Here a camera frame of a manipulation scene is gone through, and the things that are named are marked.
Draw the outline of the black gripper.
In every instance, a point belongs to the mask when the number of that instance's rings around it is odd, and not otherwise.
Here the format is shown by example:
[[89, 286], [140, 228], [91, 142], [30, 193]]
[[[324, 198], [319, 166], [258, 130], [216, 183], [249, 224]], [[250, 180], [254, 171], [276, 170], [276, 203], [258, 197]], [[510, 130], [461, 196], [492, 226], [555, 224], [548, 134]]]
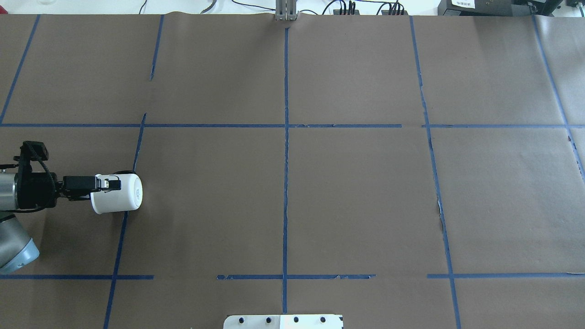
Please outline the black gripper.
[[31, 172], [16, 174], [17, 210], [38, 210], [53, 208], [57, 199], [70, 201], [89, 200], [92, 192], [122, 189], [120, 179], [100, 179], [95, 176], [64, 176], [57, 179], [55, 173]]

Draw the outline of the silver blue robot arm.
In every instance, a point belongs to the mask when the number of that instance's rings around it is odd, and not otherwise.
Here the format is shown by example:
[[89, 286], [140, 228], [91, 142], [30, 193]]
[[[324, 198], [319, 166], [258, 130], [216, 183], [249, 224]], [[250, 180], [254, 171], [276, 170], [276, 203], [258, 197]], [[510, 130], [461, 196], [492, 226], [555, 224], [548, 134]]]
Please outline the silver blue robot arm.
[[127, 184], [120, 176], [65, 176], [54, 173], [7, 173], [1, 169], [1, 274], [11, 274], [38, 258], [40, 251], [17, 214], [29, 214], [56, 206], [58, 198], [87, 201], [94, 192], [118, 192]]

